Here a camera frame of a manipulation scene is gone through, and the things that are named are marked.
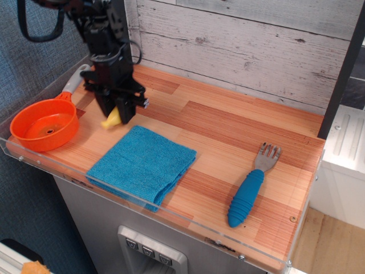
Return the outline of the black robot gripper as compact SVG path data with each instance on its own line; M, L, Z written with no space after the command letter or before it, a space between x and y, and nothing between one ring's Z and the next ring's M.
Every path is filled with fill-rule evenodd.
M105 117L116 106L122 124L128 124L136 115L136 106L149 105L144 96L145 88L133 78L133 64L124 57L107 58L105 55L93 55L91 60L94 69L81 73L86 81L85 88L94 92Z

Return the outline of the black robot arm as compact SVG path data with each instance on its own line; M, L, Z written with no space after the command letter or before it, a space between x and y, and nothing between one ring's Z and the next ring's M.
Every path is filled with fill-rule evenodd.
M105 116L116 110L121 123L136 115L138 106L147 107L145 88L133 78L131 45L124 1L37 1L39 6L57 10L56 25L45 36L30 36L26 2L18 1L18 22L23 36L36 43L57 39L65 17L73 21L90 52L94 70L82 72L85 88L95 98Z

